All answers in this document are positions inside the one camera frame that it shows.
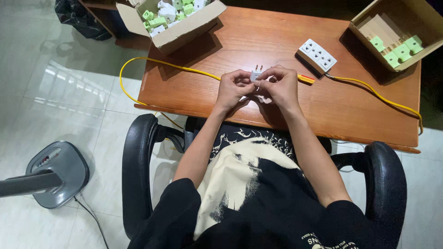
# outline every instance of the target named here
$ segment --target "cardboard box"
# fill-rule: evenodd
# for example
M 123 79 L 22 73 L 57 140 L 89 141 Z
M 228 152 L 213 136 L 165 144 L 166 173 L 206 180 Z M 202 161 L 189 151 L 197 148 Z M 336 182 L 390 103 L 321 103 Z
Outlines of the cardboard box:
M 142 15 L 146 10 L 157 13 L 159 11 L 157 4 L 160 0 L 131 0 L 130 2 L 135 6 L 131 7 L 117 3 L 118 12 L 126 28 L 132 33 L 151 37 L 146 28 L 144 28 Z M 222 2 L 213 0 L 212 3 L 185 18 L 178 24 L 151 37 L 151 40 L 163 54 L 168 55 L 192 41 L 197 36 L 210 30 L 217 24 L 217 17 L 225 10 L 226 6 Z
M 405 40 L 417 35 L 424 49 L 393 68 L 364 35 L 370 32 L 367 30 L 370 22 L 376 23 L 370 30 L 384 43 L 398 42 L 395 37 Z M 443 45 L 443 17 L 426 0 L 375 0 L 352 19 L 349 29 L 393 72 L 405 70 Z

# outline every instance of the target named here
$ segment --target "power strip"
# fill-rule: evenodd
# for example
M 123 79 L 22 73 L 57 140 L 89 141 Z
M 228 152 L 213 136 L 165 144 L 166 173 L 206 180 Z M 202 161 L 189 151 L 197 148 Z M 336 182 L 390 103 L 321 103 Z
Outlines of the power strip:
M 322 75 L 337 62 L 332 55 L 311 39 L 297 50 L 297 54 Z

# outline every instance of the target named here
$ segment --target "black power cord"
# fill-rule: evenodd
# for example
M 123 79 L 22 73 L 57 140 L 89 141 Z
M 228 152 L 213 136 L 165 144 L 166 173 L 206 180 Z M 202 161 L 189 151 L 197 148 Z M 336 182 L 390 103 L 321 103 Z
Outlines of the black power cord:
M 81 203 L 81 202 L 79 202 L 78 200 L 77 200 L 77 198 L 75 198 L 75 196 L 74 196 L 74 200 L 76 201 L 76 202 L 78 202 L 86 211 L 88 211 L 88 213 L 90 214 L 90 215 L 92 215 L 92 217 L 94 217 L 94 220 L 97 222 L 97 225 L 98 225 L 98 228 L 100 229 L 100 233 L 101 233 L 101 235 L 103 236 L 103 240 L 105 241 L 105 246 L 106 246 L 106 248 L 107 249 L 109 249 L 109 247 L 108 247 L 108 243 L 106 243 L 106 239 L 105 239 L 105 235 L 103 234 L 103 230 L 101 229 L 101 226 L 100 226 L 100 223 L 98 223 L 98 220 L 97 220 L 97 218 L 95 218 L 95 216 Z

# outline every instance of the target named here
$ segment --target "plastic bag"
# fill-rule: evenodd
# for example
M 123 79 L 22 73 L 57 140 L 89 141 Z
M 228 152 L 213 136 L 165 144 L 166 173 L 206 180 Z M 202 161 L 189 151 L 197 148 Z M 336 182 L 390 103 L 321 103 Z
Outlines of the plastic bag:
M 85 38 L 104 41 L 112 37 L 77 0 L 56 0 L 55 13 L 62 24 L 73 26 Z

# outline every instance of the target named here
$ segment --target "wooden desk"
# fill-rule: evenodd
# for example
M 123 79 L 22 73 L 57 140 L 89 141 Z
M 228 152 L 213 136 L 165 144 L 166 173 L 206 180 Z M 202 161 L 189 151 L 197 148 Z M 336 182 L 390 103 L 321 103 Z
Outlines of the wooden desk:
M 276 19 L 281 21 L 272 24 Z M 218 76 L 237 69 L 251 71 L 257 64 L 263 69 L 280 64 L 314 78 L 294 57 L 311 38 L 337 59 L 331 75 L 363 80 L 385 98 L 419 109 L 421 62 L 403 74 L 390 74 L 346 30 L 348 21 L 237 7 L 228 7 L 220 20 L 209 33 L 168 57 L 155 48 L 150 57 Z M 208 117 L 217 99 L 218 83 L 204 75 L 148 61 L 138 100 L 149 106 L 134 106 Z M 418 120 L 383 103 L 363 87 L 326 77 L 311 86 L 299 82 L 299 102 L 318 136 L 364 144 L 383 141 L 395 149 L 419 153 L 411 148 L 418 146 Z M 236 108 L 227 120 L 286 128 L 275 105 L 253 100 Z

